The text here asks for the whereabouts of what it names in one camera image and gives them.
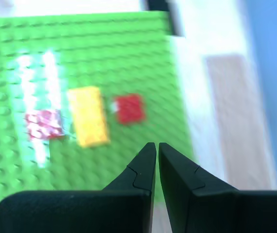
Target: black object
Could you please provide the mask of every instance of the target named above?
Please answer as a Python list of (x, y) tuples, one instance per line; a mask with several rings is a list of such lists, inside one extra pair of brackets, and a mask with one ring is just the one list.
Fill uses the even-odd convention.
[[(0, 233), (150, 233), (156, 148), (102, 191), (28, 191), (0, 202)], [(277, 191), (240, 191), (166, 143), (162, 189), (173, 233), (277, 233)]]
[(0, 202), (0, 233), (151, 233), (156, 147), (102, 191), (25, 191)]
[(168, 23), (170, 35), (182, 36), (179, 26), (177, 25), (176, 18), (172, 10), (172, 5), (175, 3), (168, 3), (166, 0), (146, 0), (147, 10), (148, 11), (163, 11), (168, 14)]
[(173, 233), (277, 232), (277, 191), (240, 191), (166, 143), (159, 169)]

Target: green lego baseplate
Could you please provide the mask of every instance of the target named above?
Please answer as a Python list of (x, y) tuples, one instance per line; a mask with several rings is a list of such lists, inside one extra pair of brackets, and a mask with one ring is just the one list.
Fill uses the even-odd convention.
[[(167, 31), (162, 12), (0, 18), (0, 200), (21, 190), (102, 189), (147, 142), (192, 157)], [(90, 85), (101, 90), (111, 142), (81, 148), (66, 91)], [(142, 96), (146, 119), (125, 126), (111, 105), (129, 93)], [(66, 136), (31, 142), (26, 112), (49, 108), (61, 109)]]

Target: lego brick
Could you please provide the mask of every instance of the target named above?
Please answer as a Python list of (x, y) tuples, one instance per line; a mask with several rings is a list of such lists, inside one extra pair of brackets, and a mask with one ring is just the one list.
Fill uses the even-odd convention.
[(142, 97), (138, 94), (116, 97), (117, 117), (121, 124), (140, 122), (145, 119)]
[(93, 86), (71, 89), (68, 97), (78, 144), (109, 142), (100, 90)]
[(64, 136), (59, 111), (32, 110), (25, 116), (30, 139), (49, 140)]
[[(30, 189), (102, 189), (147, 142), (192, 157), (167, 31), (162, 12), (0, 18), (0, 200)], [(85, 86), (101, 90), (109, 144), (77, 144), (67, 91)], [(124, 126), (106, 108), (129, 93), (143, 96), (147, 118)], [(32, 109), (59, 109), (65, 136), (30, 141)]]

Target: red lego brick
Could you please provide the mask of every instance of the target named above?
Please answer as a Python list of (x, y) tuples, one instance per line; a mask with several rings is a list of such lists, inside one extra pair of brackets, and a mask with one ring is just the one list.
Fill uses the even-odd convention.
[(49, 140), (64, 135), (57, 110), (33, 110), (25, 118), (30, 139)]
[(116, 97), (117, 118), (121, 124), (140, 122), (145, 119), (142, 97), (138, 94)]

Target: yellow lego brick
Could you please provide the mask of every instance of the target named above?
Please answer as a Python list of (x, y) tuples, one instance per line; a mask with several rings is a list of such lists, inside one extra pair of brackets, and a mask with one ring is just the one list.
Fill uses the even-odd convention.
[(81, 147), (109, 142), (100, 90), (94, 86), (68, 91), (77, 141)]

